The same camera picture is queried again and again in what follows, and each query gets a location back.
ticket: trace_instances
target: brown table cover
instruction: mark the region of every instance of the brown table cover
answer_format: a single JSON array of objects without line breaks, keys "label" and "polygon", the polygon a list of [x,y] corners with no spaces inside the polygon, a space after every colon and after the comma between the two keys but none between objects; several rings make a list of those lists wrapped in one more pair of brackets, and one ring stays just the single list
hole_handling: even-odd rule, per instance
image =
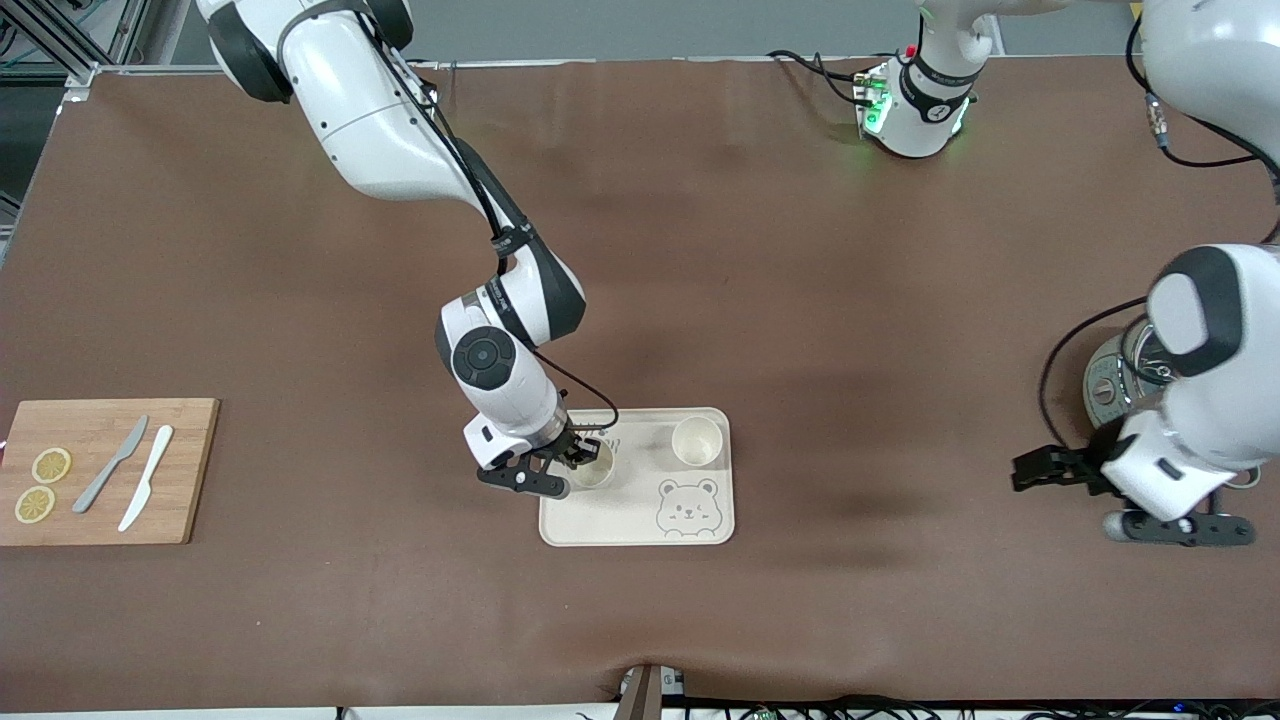
[{"label": "brown table cover", "polygon": [[[1010,491],[1061,333],[1272,224],[1261,167],[1161,158],[1119,59],[993,61],[923,161],[795,65],[434,77],[588,288],[550,356],[728,414],[733,538],[545,546],[535,500],[474,478],[433,347],[493,270],[480,215],[361,196],[296,105],[223,77],[104,76],[0,272],[0,427],[24,398],[223,409],[191,544],[0,551],[0,710],[589,701],[639,662],[750,698],[1280,694],[1280,483],[1228,493],[1243,550],[1112,543],[1117,501]],[[1076,438],[1119,324],[1055,374]]]}]

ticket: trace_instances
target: connector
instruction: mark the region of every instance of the connector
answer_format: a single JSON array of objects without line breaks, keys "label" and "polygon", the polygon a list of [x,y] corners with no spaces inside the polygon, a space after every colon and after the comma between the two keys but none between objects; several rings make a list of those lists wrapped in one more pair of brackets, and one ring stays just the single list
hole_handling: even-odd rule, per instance
[{"label": "connector", "polygon": [[877,90],[884,90],[888,82],[884,81],[883,74],[872,73],[854,73],[854,85],[858,87],[874,87]]},{"label": "connector", "polygon": [[1156,147],[1161,150],[1169,147],[1169,120],[1165,119],[1165,109],[1153,92],[1147,94],[1147,126],[1151,128],[1151,136],[1156,138]]}]

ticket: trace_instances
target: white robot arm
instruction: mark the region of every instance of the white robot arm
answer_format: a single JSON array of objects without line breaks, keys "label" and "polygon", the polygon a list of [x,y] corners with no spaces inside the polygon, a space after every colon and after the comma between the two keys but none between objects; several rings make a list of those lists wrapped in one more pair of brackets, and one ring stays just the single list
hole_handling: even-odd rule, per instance
[{"label": "white robot arm", "polygon": [[[466,142],[453,136],[398,50],[412,37],[403,0],[197,0],[223,70],[251,96],[298,99],[342,177],[381,200],[461,200],[483,213],[499,269],[447,304],[440,360],[479,415],[465,437],[485,483],[564,497],[550,460],[573,468],[599,443],[570,425],[532,348],[573,332],[582,286]],[[507,272],[509,259],[516,266]],[[541,460],[535,469],[530,459]]]},{"label": "white robot arm", "polygon": [[854,97],[864,136],[904,158],[927,158],[960,131],[974,81],[995,47],[986,15],[1036,15],[1075,0],[914,0],[920,33],[910,56],[859,77]]},{"label": "white robot arm", "polygon": [[[1270,0],[1147,0],[1143,23],[1148,100],[1169,102],[1231,138],[1267,167],[1275,186],[1280,6]],[[1147,313],[1171,382],[1102,425],[1075,460],[1074,451],[1064,456],[1053,446],[1020,457],[1014,487],[1087,482],[1149,514],[1157,534],[1169,530],[1171,539],[1160,542],[1252,542],[1252,527],[1216,512],[1211,493],[1280,456],[1280,383],[1272,372],[1280,357],[1280,249],[1193,247],[1156,278]],[[1069,460],[1046,465],[1055,454]],[[1074,477],[1064,480],[1064,469]],[[1210,511],[1196,512],[1206,497]],[[1133,539],[1144,521],[1139,515],[1115,514],[1108,534]]]}]

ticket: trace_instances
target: gray knife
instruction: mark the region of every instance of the gray knife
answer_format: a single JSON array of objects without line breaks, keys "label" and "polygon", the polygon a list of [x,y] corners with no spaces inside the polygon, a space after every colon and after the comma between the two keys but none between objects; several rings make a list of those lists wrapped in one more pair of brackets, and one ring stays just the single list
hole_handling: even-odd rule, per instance
[{"label": "gray knife", "polygon": [[102,486],[106,484],[111,473],[115,471],[116,465],[123,462],[128,456],[133,455],[133,451],[138,448],[138,443],[142,442],[142,433],[147,432],[147,419],[148,418],[146,415],[138,418],[138,424],[133,425],[133,432],[129,433],[129,437],[124,438],[124,443],[120,446],[120,450],[115,451],[115,457],[111,457],[111,461],[106,464],[106,468],[102,468],[102,471],[99,473],[97,477],[93,478],[93,482],[84,488],[84,492],[76,498],[76,505],[72,505],[73,512],[84,512],[88,510],[90,506],[93,505],[93,501],[97,500],[97,493],[102,492]]}]

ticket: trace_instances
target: white tray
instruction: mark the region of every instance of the white tray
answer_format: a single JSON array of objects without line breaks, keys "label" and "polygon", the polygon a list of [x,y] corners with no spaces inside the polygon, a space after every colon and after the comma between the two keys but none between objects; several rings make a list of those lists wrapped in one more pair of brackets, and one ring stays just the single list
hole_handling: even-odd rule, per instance
[{"label": "white tray", "polygon": [[[701,468],[681,462],[671,450],[676,425],[695,415],[724,433],[719,457]],[[603,424],[613,413],[572,410],[570,416],[577,424]],[[575,488],[563,500],[539,498],[538,532],[547,544],[719,544],[733,534],[728,418],[719,410],[622,410],[617,425],[582,434],[598,437],[613,450],[613,475],[598,489]],[[552,473],[564,477],[562,465],[552,464]],[[686,506],[694,507],[692,516]]]}]

